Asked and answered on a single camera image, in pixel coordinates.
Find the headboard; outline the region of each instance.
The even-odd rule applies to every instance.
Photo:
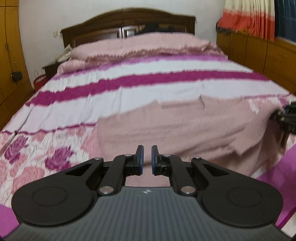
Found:
[[[127,38],[141,31],[147,23],[159,23],[160,27],[174,27],[180,32],[194,34],[195,17],[174,15],[148,8],[125,8],[106,12],[82,24],[61,31],[65,47],[98,41],[101,39]]]

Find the bed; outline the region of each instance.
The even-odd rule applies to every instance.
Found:
[[[133,37],[151,22],[178,33]],[[102,155],[97,125],[100,118],[126,113],[155,100],[190,101],[200,95],[243,98],[254,112],[263,103],[285,105],[296,100],[264,76],[227,60],[215,44],[195,38],[194,29],[194,16],[121,9],[62,30],[64,45],[75,48],[73,56],[0,133],[1,236],[17,226],[11,198],[18,188]],[[94,48],[104,48],[102,43],[112,45],[108,53],[124,46],[120,60],[104,51],[94,55]],[[163,43],[174,48],[161,47],[155,52],[155,45]],[[98,55],[104,57],[90,60]],[[295,136],[290,135],[285,152],[252,172],[253,178],[281,192],[284,208],[276,225],[291,237],[296,230],[296,192],[292,191],[296,190],[295,144]]]

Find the pink garment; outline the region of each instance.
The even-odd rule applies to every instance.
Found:
[[[139,57],[201,53],[225,56],[216,44],[186,33],[149,33],[127,39],[104,39],[74,48],[70,60],[59,66],[57,75]]]
[[[280,148],[282,131],[269,121],[280,107],[264,104],[258,114],[243,99],[200,97],[190,102],[153,102],[124,114],[98,120],[102,157],[135,153],[144,145],[144,175],[128,177],[129,186],[166,186],[151,172],[151,146],[183,161],[202,158],[250,176]]]

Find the wall socket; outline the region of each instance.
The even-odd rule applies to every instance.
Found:
[[[55,31],[54,32],[54,38],[58,37],[58,35],[59,35],[59,31]]]

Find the bed sheet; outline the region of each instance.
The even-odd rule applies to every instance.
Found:
[[[28,182],[100,156],[98,118],[155,100],[186,101],[200,95],[243,97],[254,111],[264,102],[285,105],[296,100],[279,85],[223,56],[137,58],[63,74],[41,88],[0,133],[1,208],[11,208],[14,192]],[[295,143],[295,136],[289,136],[286,155],[279,153],[253,174],[283,195],[284,209],[276,224],[290,236],[296,222],[296,193],[290,191],[296,189]],[[8,231],[0,229],[0,235]]]

